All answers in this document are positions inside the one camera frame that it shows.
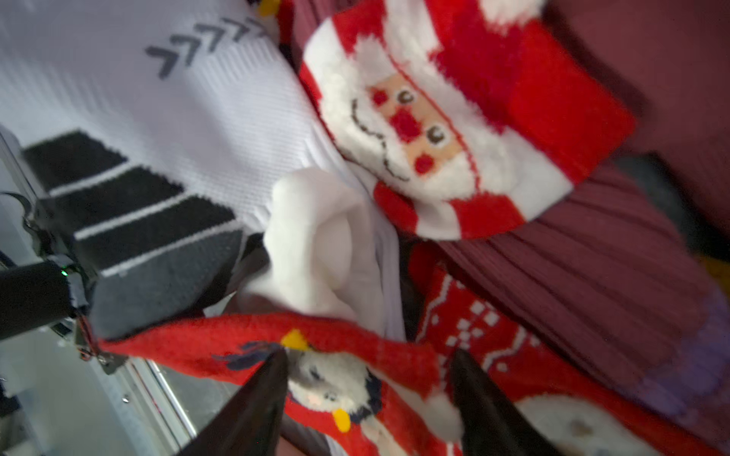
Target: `red knit sock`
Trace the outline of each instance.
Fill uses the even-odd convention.
[[[437,266],[436,258],[429,247],[417,246],[410,273],[426,295],[416,342],[435,348],[442,375],[454,351],[465,349],[528,421],[569,454],[718,454],[581,374]]]
[[[285,412],[350,456],[446,456],[461,419],[439,387],[432,348],[388,341],[354,324],[290,313],[223,315],[152,328],[105,350],[150,358],[197,377],[244,384],[287,349]]]
[[[509,231],[631,133],[631,115],[537,20],[542,3],[363,0],[312,35],[301,79],[400,229]]]

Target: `red santa nose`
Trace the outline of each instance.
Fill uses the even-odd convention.
[[[398,108],[398,111],[390,118],[389,122],[405,144],[414,141],[421,134],[420,122],[413,117],[410,108]]]

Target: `black stripe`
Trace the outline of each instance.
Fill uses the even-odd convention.
[[[80,131],[31,146],[23,151],[23,157],[45,190],[94,176],[126,161]]]
[[[79,256],[102,270],[234,219],[224,206],[192,197],[162,212],[77,243]]]
[[[94,335],[121,339],[219,301],[241,238],[241,231],[220,233],[99,280],[91,296]]]
[[[133,168],[115,179],[42,203],[62,231],[73,233],[159,203],[182,191],[182,185],[171,184],[146,169]]]

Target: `santa eye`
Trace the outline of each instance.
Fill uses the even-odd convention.
[[[448,133],[441,125],[432,125],[426,130],[426,139],[436,147],[444,147],[448,143]]]
[[[415,100],[415,94],[409,89],[401,89],[396,95],[396,100],[400,104],[411,104]]]

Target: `sock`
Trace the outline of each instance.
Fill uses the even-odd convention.
[[[284,347],[286,414],[350,456],[445,456],[461,437],[433,349],[382,339],[350,322],[229,314],[167,323],[101,347],[234,384],[246,383],[272,350]]]
[[[730,439],[727,299],[616,166],[513,232],[439,248],[453,275],[593,379],[714,447]]]
[[[634,120],[537,20],[542,2],[364,0],[324,21],[300,77],[400,229],[466,239],[532,220]]]
[[[264,234],[271,267],[245,292],[300,314],[357,322],[382,336],[386,309],[365,198],[334,175],[309,168],[280,179],[272,199]]]
[[[426,296],[416,342],[436,350],[442,375],[454,351],[465,349],[527,420],[566,454],[717,454],[581,374],[449,275],[437,258],[432,246],[419,245],[409,269]]]
[[[103,339],[215,303],[284,174],[326,169],[366,195],[246,1],[3,3],[0,28],[0,124],[46,228],[96,278]],[[396,307],[396,235],[374,229]]]

